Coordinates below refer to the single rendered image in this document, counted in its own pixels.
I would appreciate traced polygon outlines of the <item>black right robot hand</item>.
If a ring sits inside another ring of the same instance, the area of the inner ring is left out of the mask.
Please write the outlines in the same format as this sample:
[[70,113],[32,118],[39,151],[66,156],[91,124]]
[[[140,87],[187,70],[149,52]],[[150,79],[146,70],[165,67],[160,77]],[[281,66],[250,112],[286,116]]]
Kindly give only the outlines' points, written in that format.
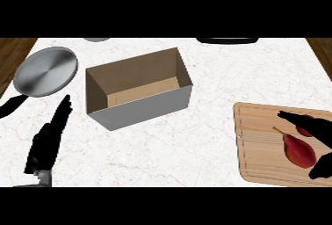
[[330,152],[320,156],[314,168],[308,173],[311,179],[332,177],[332,121],[309,118],[304,115],[280,111],[277,116],[302,128],[315,139],[330,148]]

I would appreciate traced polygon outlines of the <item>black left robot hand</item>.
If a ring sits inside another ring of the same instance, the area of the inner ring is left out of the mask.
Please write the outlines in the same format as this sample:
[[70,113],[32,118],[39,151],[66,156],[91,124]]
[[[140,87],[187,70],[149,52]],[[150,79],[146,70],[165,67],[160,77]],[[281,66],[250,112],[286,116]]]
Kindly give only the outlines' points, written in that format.
[[69,95],[66,95],[59,103],[50,122],[42,125],[34,136],[26,156],[25,174],[51,170],[59,153],[60,136],[70,111]]

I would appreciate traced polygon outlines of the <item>red pear with stem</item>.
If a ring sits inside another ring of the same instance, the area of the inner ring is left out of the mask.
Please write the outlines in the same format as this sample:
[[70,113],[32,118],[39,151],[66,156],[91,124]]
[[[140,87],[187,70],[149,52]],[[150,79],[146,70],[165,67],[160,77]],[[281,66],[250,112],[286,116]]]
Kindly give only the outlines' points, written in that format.
[[283,136],[283,153],[293,165],[307,169],[315,165],[315,152],[311,146],[290,134],[286,134],[278,128],[273,130]]

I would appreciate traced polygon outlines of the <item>wooden cutting board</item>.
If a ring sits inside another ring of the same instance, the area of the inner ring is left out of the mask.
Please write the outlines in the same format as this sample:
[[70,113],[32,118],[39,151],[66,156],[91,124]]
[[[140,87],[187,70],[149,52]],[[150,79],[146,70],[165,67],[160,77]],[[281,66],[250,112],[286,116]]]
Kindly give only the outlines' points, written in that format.
[[298,134],[295,125],[277,117],[280,111],[332,120],[329,111],[236,103],[233,119],[240,176],[249,182],[268,185],[332,187],[332,177],[311,179],[309,169],[295,166],[286,159],[283,133],[308,143],[315,151],[315,157],[329,153],[330,148],[314,137]]

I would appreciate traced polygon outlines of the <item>open cardboard box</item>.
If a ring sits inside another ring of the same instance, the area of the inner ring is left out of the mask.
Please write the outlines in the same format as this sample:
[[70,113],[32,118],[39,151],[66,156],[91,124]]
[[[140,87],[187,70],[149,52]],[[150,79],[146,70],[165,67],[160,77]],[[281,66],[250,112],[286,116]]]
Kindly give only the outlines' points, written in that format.
[[107,130],[187,108],[193,83],[175,48],[85,69],[85,113]]

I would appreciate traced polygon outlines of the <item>red fruit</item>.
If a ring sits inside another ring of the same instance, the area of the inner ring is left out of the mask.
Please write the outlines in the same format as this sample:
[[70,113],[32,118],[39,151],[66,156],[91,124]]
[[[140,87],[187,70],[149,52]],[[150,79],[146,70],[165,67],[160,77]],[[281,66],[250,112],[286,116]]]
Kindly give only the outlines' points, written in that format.
[[295,130],[302,136],[305,136],[305,137],[311,137],[312,136],[299,126],[295,126]]

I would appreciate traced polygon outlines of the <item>black flat object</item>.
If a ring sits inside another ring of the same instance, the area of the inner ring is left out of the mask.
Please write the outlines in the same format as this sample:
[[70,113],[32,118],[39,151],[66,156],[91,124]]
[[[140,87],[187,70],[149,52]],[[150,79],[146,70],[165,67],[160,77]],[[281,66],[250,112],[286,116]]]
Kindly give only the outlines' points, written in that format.
[[250,44],[258,41],[259,38],[196,38],[200,43],[206,44]]

